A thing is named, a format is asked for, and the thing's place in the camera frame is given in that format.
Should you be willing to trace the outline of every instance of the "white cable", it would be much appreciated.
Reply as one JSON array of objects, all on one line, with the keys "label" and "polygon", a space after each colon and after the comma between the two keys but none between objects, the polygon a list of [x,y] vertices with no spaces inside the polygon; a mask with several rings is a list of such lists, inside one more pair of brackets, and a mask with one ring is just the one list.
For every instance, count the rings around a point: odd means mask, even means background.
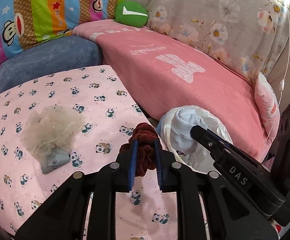
[{"label": "white cable", "polygon": [[288,69],[288,64],[289,64],[289,56],[290,56],[290,19],[289,19],[289,11],[288,10],[287,10],[287,14],[288,14],[288,57],[287,57],[287,65],[286,65],[286,70],[285,70],[284,77],[279,82],[279,91],[281,92],[281,95],[280,95],[280,98],[279,98],[279,101],[278,101],[278,106],[277,106],[277,109],[276,109],[276,114],[275,114],[275,117],[274,117],[274,122],[273,122],[272,127],[269,130],[269,133],[267,135],[267,138],[266,138],[266,141],[264,143],[264,146],[265,146],[265,144],[266,144],[266,142],[267,142],[267,140],[269,138],[270,132],[272,131],[272,128],[274,127],[274,124],[275,124],[275,120],[276,120],[276,117],[277,117],[279,105],[280,105],[281,99],[282,99],[282,94],[283,94],[284,85],[285,85],[285,77],[286,77],[286,73],[287,73],[287,69]]}]

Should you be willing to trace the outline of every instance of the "screw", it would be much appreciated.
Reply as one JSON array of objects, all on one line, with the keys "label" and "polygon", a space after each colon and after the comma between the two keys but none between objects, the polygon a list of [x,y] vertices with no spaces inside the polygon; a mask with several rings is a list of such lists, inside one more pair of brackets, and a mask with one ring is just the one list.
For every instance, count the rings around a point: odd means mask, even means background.
[{"label": "screw", "polygon": [[109,165],[112,169],[117,169],[117,168],[119,168],[119,163],[111,163],[110,165]]},{"label": "screw", "polygon": [[74,178],[74,179],[80,179],[82,176],[83,176],[83,173],[81,173],[80,171],[76,171],[76,172],[73,174],[73,178]]},{"label": "screw", "polygon": [[212,178],[212,179],[217,179],[219,177],[219,173],[217,171],[210,171],[208,173],[208,175]]},{"label": "screw", "polygon": [[175,168],[175,169],[179,169],[181,166],[182,166],[182,164],[179,163],[179,162],[173,162],[172,163],[172,167]]}]

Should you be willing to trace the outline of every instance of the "pink fabric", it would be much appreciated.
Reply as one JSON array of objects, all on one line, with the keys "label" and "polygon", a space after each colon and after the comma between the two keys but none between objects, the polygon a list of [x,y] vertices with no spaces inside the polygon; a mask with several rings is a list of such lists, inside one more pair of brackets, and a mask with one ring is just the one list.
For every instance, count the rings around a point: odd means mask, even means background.
[{"label": "pink fabric", "polygon": [[[86,125],[75,137],[74,160],[43,175],[19,137],[31,112],[55,104],[74,107]],[[148,120],[110,66],[59,72],[0,94],[0,226],[14,235],[72,173],[89,174],[115,161],[141,122]],[[130,193],[116,195],[116,239],[132,237],[177,238],[176,193],[159,190],[156,170],[136,177]]]},{"label": "pink fabric", "polygon": [[273,142],[277,135],[280,114],[275,93],[262,73],[259,73],[256,79],[255,102],[268,139]]},{"label": "pink fabric", "polygon": [[217,116],[234,144],[258,161],[267,137],[253,88],[241,77],[192,47],[145,28],[112,20],[77,26],[72,34],[99,44],[104,61],[152,117],[197,105]]}]

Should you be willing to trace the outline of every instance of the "green pillow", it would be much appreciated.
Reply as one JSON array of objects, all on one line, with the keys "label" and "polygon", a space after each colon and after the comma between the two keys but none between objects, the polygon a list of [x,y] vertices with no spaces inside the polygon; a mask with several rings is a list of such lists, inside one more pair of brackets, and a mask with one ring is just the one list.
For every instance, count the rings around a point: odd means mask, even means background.
[{"label": "green pillow", "polygon": [[147,23],[147,10],[134,1],[122,1],[116,6],[115,21],[128,26],[142,27]]}]

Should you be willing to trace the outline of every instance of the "pink pillow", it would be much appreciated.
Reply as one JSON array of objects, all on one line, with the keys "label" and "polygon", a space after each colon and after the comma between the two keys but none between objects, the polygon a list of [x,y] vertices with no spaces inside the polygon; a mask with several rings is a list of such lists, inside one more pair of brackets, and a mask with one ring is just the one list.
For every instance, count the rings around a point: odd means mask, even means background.
[{"label": "pink pillow", "polygon": [[269,140],[273,142],[277,135],[280,114],[275,93],[262,73],[256,79],[254,97]]}]

